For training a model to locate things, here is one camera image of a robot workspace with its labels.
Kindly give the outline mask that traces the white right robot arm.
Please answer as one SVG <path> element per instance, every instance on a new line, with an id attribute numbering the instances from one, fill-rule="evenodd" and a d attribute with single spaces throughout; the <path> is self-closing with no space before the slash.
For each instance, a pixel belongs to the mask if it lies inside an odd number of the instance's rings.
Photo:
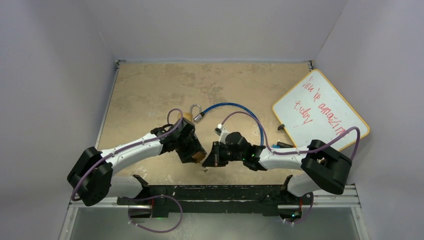
<path id="1" fill-rule="evenodd" d="M 267 148 L 249 143 L 239 132 L 228 134 L 224 141 L 213 142 L 202 166 L 218 168 L 234 161 L 242 162 L 252 171 L 303 171 L 288 177 L 280 191 L 282 200 L 288 204 L 317 190 L 343 194 L 352 167 L 349 157 L 318 139 L 303 147 Z"/>

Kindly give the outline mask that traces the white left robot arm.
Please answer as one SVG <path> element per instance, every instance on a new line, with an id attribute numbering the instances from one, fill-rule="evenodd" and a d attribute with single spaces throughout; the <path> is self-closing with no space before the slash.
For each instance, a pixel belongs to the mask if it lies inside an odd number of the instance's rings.
<path id="1" fill-rule="evenodd" d="M 118 183 L 113 180 L 115 174 L 144 159 L 169 152 L 176 152 L 183 164 L 197 164 L 207 155 L 195 134 L 195 125 L 186 118 L 156 127 L 143 137 L 118 147 L 105 150 L 89 147 L 66 178 L 73 188 L 72 199 L 81 200 L 89 207 L 115 196 L 110 191 Z"/>

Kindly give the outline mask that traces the orange long shackle padlock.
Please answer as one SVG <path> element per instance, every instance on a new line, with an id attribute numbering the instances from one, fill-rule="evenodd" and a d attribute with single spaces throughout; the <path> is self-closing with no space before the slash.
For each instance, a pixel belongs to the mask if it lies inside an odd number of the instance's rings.
<path id="1" fill-rule="evenodd" d="M 198 151 L 194 155 L 192 155 L 193 161 L 196 164 L 201 163 L 206 157 L 207 157 L 207 152 L 204 151 L 204 150 L 203 151 Z"/>

